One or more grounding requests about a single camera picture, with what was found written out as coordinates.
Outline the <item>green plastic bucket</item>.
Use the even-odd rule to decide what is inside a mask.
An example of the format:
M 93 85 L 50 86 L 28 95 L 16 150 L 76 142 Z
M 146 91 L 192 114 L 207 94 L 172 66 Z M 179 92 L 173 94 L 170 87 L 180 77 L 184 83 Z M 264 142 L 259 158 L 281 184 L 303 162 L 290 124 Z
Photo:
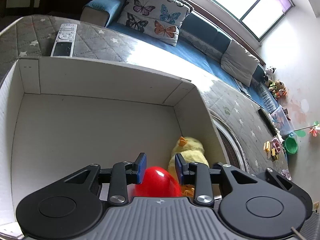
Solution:
M 298 144 L 294 137 L 287 137 L 284 140 L 284 148 L 288 154 L 296 154 L 298 151 Z

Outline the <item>red heart toy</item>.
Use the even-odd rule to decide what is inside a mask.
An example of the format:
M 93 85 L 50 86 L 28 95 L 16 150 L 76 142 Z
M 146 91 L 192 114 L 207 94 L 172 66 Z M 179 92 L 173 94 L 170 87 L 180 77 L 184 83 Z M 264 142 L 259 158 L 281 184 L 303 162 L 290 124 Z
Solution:
M 153 166 L 147 168 L 141 184 L 136 184 L 135 197 L 181 197 L 181 189 L 177 180 L 165 169 Z

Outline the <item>blue sofa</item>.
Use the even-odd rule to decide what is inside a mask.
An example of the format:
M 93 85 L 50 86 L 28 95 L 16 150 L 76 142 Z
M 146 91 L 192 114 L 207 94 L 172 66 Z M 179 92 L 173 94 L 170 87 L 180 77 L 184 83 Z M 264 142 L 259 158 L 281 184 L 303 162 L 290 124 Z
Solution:
M 265 86 L 264 70 L 258 65 L 249 86 L 243 85 L 220 66 L 220 60 L 232 39 L 203 17 L 191 13 L 183 22 L 176 46 L 117 23 L 126 0 L 92 0 L 82 11 L 80 20 L 107 27 L 164 49 L 218 77 L 239 92 L 243 92 L 269 112 L 279 104 Z

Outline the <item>black remote control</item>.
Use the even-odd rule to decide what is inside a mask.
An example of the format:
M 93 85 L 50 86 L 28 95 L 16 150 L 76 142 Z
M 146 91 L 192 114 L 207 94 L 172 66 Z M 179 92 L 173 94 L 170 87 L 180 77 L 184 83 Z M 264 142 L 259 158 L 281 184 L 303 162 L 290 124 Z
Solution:
M 258 114 L 259 114 L 260 118 L 263 120 L 263 122 L 265 123 L 269 132 L 272 134 L 273 137 L 275 137 L 277 135 L 277 129 L 274 126 L 272 120 L 270 119 L 268 113 L 263 108 L 260 107 L 258 109 Z

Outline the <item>grey quilted star table cover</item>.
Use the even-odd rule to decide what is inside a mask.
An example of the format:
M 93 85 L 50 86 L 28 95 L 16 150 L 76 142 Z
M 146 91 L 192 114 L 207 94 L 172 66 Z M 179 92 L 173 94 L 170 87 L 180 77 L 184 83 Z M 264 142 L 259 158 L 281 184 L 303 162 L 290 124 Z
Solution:
M 286 176 L 290 174 L 285 154 L 281 153 L 278 160 L 271 161 L 262 150 L 271 133 L 258 114 L 261 106 L 209 72 L 147 42 L 87 22 L 78 22 L 74 56 L 159 66 L 161 70 L 178 67 L 189 79 L 199 77 L 201 85 L 210 79 L 209 89 L 203 90 L 203 98 L 208 108 L 235 133 L 246 154 L 250 172 L 259 173 L 271 167 Z

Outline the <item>white cardboard box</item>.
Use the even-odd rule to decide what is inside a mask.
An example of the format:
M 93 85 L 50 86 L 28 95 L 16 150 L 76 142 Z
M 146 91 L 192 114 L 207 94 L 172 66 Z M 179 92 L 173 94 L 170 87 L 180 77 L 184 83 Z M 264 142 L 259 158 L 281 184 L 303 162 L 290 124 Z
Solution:
M 1 78 L 1 239 L 21 239 L 15 211 L 28 194 L 90 164 L 144 152 L 166 168 L 179 137 L 227 155 L 205 96 L 217 77 L 173 67 L 70 57 L 17 59 Z

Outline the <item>white remote control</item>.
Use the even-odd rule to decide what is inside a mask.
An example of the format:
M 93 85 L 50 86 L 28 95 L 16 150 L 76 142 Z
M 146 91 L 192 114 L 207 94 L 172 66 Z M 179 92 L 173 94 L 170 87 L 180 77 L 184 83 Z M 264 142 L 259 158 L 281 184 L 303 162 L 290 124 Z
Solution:
M 71 23 L 61 24 L 57 33 L 51 57 L 66 56 L 72 57 L 74 51 L 76 30 L 78 25 Z

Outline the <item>small toy pile on table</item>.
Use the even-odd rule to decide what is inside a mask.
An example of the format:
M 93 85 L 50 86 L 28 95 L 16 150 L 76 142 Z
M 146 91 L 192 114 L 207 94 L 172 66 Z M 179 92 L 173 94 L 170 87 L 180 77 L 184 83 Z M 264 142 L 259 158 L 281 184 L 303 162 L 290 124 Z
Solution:
M 263 150 L 265 151 L 268 159 L 271 161 L 278 160 L 282 151 L 280 140 L 274 137 L 273 139 L 266 141 L 263 145 Z

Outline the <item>yellow plush duck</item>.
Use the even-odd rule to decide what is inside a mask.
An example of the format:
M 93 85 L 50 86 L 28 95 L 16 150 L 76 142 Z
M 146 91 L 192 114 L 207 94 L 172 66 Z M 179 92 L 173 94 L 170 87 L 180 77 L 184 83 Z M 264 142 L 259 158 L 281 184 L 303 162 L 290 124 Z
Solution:
M 171 152 L 171 159 L 168 165 L 168 172 L 178 180 L 175 170 L 175 155 L 180 153 L 187 163 L 197 162 L 209 166 L 204 156 L 204 147 L 202 143 L 192 137 L 180 137 Z

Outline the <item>plush toys pile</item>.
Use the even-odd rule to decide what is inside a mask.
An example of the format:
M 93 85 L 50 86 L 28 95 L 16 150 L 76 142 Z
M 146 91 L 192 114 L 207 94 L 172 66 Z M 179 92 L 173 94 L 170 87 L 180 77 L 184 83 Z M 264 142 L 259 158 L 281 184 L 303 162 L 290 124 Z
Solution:
M 264 81 L 265 85 L 268 87 L 269 92 L 276 100 L 278 100 L 279 98 L 287 95 L 287 90 L 283 82 L 272 79 L 275 71 L 276 68 L 267 68 L 264 71 Z

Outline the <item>round black induction plate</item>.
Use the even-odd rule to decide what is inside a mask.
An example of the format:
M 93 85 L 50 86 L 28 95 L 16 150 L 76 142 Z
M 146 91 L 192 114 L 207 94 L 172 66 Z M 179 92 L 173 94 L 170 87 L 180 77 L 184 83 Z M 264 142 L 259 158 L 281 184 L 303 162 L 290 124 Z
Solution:
M 240 141 L 232 129 L 212 110 L 209 111 L 213 123 L 217 127 L 219 135 L 227 153 L 227 162 L 247 173 L 250 166 Z

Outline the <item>butterfly print pillow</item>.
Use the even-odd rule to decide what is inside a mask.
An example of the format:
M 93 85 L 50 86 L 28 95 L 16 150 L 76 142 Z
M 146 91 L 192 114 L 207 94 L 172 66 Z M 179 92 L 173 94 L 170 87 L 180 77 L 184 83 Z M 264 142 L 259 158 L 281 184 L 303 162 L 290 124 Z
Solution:
M 174 47 L 183 21 L 193 10 L 184 0 L 126 0 L 117 22 Z

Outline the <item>grey sofa cushion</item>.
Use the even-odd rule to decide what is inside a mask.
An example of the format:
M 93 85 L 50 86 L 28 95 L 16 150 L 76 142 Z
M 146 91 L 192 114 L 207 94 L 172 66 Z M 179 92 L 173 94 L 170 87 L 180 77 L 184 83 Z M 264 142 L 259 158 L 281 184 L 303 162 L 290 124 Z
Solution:
M 259 60 L 235 40 L 231 40 L 221 57 L 221 68 L 249 87 Z

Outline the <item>clear plastic storage bin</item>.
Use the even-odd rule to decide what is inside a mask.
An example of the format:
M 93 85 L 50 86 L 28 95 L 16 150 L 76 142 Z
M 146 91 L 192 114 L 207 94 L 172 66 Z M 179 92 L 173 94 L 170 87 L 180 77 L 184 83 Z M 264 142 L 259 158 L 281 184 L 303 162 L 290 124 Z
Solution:
M 275 127 L 279 130 L 282 137 L 288 136 L 293 132 L 293 126 L 291 121 L 287 119 L 287 116 L 281 106 L 271 113 Z

